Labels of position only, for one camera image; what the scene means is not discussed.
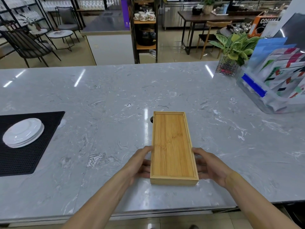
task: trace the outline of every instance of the black metal chair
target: black metal chair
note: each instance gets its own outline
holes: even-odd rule
[[[43,59],[43,56],[51,52],[55,54],[55,56],[60,60],[57,54],[53,51],[53,48],[48,43],[48,41],[38,42],[34,39],[32,35],[27,35],[24,29],[17,29],[11,31],[1,30],[0,33],[7,40],[7,42],[17,51],[20,57],[24,59],[28,68],[30,67],[27,62],[27,59],[34,58],[38,58],[40,62],[40,59],[42,59],[44,64],[49,67]]]
[[[80,26],[76,20],[75,12],[72,7],[56,7],[56,18],[58,23],[58,30],[71,30],[74,32],[78,42],[79,39],[75,33],[75,31],[80,32]]]

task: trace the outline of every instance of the bamboo wood grain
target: bamboo wood grain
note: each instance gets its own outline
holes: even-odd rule
[[[184,112],[154,112],[150,182],[195,185],[198,173]]]

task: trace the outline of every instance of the dark wooden table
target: dark wooden table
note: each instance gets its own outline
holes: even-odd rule
[[[254,19],[256,17],[256,16],[253,16],[253,15],[251,15],[251,16],[216,16],[214,14],[204,15],[203,13],[200,14],[200,15],[193,15],[192,11],[178,11],[178,14],[184,20],[181,45],[185,47],[185,51],[188,55],[190,54],[192,39],[193,39],[196,23],[204,23],[204,26],[205,26],[206,22],[230,22],[230,21],[232,21],[232,22],[243,22],[245,18]],[[187,22],[192,23],[191,38],[189,40],[189,45],[188,46],[185,45],[184,42],[183,42]]]

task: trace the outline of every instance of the left hand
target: left hand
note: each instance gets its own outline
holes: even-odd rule
[[[145,146],[143,149],[138,149],[124,165],[124,169],[132,177],[130,185],[133,184],[136,177],[150,178],[150,160],[144,158],[152,149],[153,146]]]

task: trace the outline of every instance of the black rubber bar mat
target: black rubber bar mat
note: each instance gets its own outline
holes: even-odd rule
[[[62,111],[0,116],[0,177],[34,173],[64,114]],[[28,118],[40,119],[44,124],[43,133],[29,145],[8,147],[2,140],[4,133],[15,123]]]

